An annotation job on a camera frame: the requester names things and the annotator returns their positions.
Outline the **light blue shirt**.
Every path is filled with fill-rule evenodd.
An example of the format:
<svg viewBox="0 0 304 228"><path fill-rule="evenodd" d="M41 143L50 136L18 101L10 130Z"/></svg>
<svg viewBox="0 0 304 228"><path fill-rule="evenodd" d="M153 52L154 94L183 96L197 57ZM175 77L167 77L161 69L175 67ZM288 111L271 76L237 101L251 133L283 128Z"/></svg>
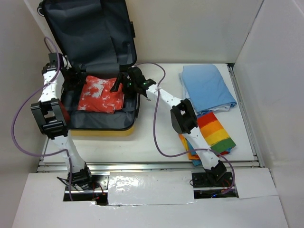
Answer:
<svg viewBox="0 0 304 228"><path fill-rule="evenodd" d="M224 79L213 64L183 66L179 73L183 95L189 99L195 112L225 112L237 105Z"/></svg>

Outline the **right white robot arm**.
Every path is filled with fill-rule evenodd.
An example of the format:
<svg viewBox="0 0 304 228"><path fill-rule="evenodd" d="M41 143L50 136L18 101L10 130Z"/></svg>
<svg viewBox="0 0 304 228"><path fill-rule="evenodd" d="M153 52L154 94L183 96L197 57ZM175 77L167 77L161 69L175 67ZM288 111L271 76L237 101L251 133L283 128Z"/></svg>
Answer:
<svg viewBox="0 0 304 228"><path fill-rule="evenodd" d="M204 171L207 173L208 183L212 186L218 186L224 180L227 172L226 166L218 158L220 153L209 148L206 140L201 134L198 126L198 120L192 104L189 99L177 98L160 87L152 79L146 79L139 67L121 67L120 73L111 88L111 92L118 91L119 84L123 84L123 92L129 94L135 92L143 95L148 100L155 100L156 105L153 116L153 140L157 151L164 157L179 157L192 151L196 152L202 163ZM183 136L192 146L191 150L168 155L161 151L156 138L156 117L159 102L163 101L170 110L171 125L176 133Z"/></svg>

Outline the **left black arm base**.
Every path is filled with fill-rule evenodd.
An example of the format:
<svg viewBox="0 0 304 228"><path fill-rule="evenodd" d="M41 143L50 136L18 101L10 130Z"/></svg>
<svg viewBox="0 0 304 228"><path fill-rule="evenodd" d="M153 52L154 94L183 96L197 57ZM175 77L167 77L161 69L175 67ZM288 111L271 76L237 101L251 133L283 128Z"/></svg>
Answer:
<svg viewBox="0 0 304 228"><path fill-rule="evenodd" d="M108 184L109 175L92 175L86 184L76 184L68 178L57 177L65 185L63 201L94 201L97 205L108 205Z"/></svg>

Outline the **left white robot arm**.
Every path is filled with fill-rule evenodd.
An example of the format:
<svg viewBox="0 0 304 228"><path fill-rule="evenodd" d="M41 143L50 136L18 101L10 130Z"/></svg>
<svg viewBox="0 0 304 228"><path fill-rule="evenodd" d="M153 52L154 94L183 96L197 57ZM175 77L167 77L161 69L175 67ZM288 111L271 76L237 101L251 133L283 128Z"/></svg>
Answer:
<svg viewBox="0 0 304 228"><path fill-rule="evenodd" d="M64 73L68 72L71 66L62 54L50 53L48 57L49 63L42 70L45 85L38 102L31 104L31 111L41 133L58 147L65 160L67 185L89 190L93 187L94 178L72 140L70 116L60 100Z"/></svg>

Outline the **yellow suitcase with grey lining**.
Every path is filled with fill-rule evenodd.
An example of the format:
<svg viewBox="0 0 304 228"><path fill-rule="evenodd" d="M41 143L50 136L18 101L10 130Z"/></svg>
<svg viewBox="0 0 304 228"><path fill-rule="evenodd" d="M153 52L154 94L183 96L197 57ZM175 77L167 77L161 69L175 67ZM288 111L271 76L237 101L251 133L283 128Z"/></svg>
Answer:
<svg viewBox="0 0 304 228"><path fill-rule="evenodd" d="M86 78L117 78L121 67L137 60L133 23L123 0L44 0L38 7L71 68L79 69L84 83L63 89L61 102L69 113L75 135L127 136L133 132L140 95L124 95L123 108L113 114L79 111Z"/></svg>

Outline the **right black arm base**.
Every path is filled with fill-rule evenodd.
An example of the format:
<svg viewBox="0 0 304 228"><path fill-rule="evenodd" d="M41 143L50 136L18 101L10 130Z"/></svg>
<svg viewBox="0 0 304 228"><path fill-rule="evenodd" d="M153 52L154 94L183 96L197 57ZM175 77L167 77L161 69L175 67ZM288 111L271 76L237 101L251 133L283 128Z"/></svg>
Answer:
<svg viewBox="0 0 304 228"><path fill-rule="evenodd" d="M232 173L228 171L217 182L211 181L205 172L193 172L189 184L194 188L194 199L235 198L238 197L235 187L223 194L232 184Z"/></svg>

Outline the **rainbow striped cloth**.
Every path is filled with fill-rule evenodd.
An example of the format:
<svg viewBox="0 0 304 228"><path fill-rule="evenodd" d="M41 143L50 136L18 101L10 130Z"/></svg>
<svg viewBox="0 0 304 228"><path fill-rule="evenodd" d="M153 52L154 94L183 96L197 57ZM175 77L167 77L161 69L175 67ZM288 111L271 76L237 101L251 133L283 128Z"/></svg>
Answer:
<svg viewBox="0 0 304 228"><path fill-rule="evenodd" d="M213 112L198 115L197 121L202 136L212 150L215 150L222 155L226 155L229 154L234 147L236 147L235 142L229 136ZM192 145L184 136L179 134L179 138L185 150L189 151L193 149ZM202 164L198 155L194 151L188 153L188 159L192 161L194 166L199 166Z"/></svg>

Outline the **red white patterned cloth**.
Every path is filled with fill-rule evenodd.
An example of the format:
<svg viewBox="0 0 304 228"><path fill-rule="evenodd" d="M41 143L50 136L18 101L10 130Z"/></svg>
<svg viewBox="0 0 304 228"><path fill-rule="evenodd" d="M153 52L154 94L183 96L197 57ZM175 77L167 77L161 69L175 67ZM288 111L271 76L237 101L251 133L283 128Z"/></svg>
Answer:
<svg viewBox="0 0 304 228"><path fill-rule="evenodd" d="M84 84L77 109L79 111L113 114L120 111L124 105L124 93L122 84L118 91L111 92L116 79L99 79L88 76Z"/></svg>

